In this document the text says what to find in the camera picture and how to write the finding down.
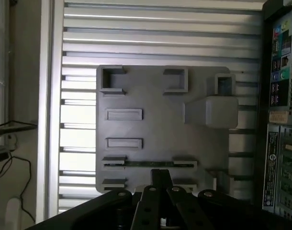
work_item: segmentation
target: black cable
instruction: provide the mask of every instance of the black cable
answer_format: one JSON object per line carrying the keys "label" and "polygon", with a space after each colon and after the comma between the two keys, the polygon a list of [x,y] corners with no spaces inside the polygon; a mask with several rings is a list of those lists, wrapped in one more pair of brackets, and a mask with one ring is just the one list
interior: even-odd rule
{"label": "black cable", "polygon": [[0,127],[2,127],[2,126],[6,126],[6,125],[8,125],[8,124],[10,124],[10,123],[17,123],[17,124],[21,124],[21,125],[28,125],[28,126],[35,126],[35,127],[37,127],[36,124],[27,123],[27,122],[22,122],[22,121],[15,121],[15,120],[11,120],[11,121],[5,122],[5,123],[3,123],[3,124],[0,124]]}
{"label": "black cable", "polygon": [[[32,177],[31,162],[30,162],[29,160],[25,159],[25,158],[12,156],[11,153],[10,153],[10,156],[11,156],[10,159],[8,159],[8,160],[4,163],[4,165],[2,166],[2,168],[1,168],[1,170],[0,170],[0,175],[1,175],[0,178],[2,178],[2,177],[6,174],[6,172],[9,170],[9,168],[10,168],[11,165],[12,165],[12,161],[13,161],[13,159],[18,159],[18,160],[21,160],[21,161],[26,161],[26,162],[28,162],[28,164],[29,164],[29,179],[28,179],[28,181],[27,181],[25,187],[23,188],[22,192],[20,193],[20,197],[19,197],[19,199],[21,200],[21,209],[22,209],[22,211],[24,211],[28,216],[30,216],[30,218],[32,219],[32,221],[35,223],[35,218],[34,218],[34,217],[32,216],[32,214],[31,214],[29,211],[27,211],[27,210],[24,208],[24,206],[23,206],[23,195],[24,195],[24,193],[25,193],[25,191],[26,191],[26,189],[27,189],[27,187],[28,187],[28,185],[29,185],[29,183],[30,183],[30,181],[31,181],[31,177]],[[9,167],[6,169],[5,172],[3,172],[4,168],[6,167],[6,165],[7,165],[9,162],[10,162]]]}

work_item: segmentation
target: metal slatted panel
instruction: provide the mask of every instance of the metal slatted panel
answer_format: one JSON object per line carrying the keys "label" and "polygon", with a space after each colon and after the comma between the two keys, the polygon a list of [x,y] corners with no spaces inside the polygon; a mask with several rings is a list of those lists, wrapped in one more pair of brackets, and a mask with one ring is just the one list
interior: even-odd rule
{"label": "metal slatted panel", "polygon": [[50,178],[50,192],[58,193],[50,195],[48,216],[98,195],[95,91],[99,65],[228,67],[236,75],[236,95],[241,105],[238,127],[230,130],[230,172],[250,175],[261,8],[260,1],[55,1],[52,82],[56,89],[53,87],[52,100],[56,101],[51,111],[54,133],[50,160],[57,161],[58,167],[50,166],[50,175],[59,178]]}

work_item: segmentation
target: vertical metal bar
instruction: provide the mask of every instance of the vertical metal bar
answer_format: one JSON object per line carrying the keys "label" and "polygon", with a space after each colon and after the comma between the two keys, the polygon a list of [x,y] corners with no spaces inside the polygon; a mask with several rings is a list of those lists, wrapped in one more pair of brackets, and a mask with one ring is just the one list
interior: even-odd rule
{"label": "vertical metal bar", "polygon": [[36,223],[47,219],[52,10],[53,0],[42,1]]}
{"label": "vertical metal bar", "polygon": [[63,44],[64,0],[54,1],[54,30],[52,44],[52,80],[51,80],[51,124],[49,157],[49,210],[48,217],[58,213],[59,184],[59,139],[61,104],[61,69]]}

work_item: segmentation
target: screw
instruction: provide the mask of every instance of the screw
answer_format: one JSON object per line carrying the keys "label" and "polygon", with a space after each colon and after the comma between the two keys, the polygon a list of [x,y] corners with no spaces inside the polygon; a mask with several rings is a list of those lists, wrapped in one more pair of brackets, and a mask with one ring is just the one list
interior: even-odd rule
{"label": "screw", "polygon": [[171,190],[173,190],[174,192],[179,192],[180,189],[178,187],[173,187]]}
{"label": "screw", "polygon": [[211,193],[211,192],[205,192],[204,195],[207,196],[207,197],[212,197],[213,196],[213,193]]}

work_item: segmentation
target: white wall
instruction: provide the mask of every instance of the white wall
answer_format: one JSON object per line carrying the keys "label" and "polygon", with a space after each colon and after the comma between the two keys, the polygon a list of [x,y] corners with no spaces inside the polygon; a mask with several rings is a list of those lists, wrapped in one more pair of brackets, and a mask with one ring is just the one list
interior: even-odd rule
{"label": "white wall", "polygon": [[[12,119],[28,122],[38,117],[41,0],[19,0],[11,8],[10,15],[10,116]],[[19,133],[17,137],[19,147],[13,154],[32,162],[33,178],[24,195],[24,207],[35,216],[37,131]],[[28,176],[28,164],[13,160],[8,173],[0,179],[0,225],[4,221],[8,200],[20,194]],[[22,213],[21,229],[31,225],[30,218]]]}

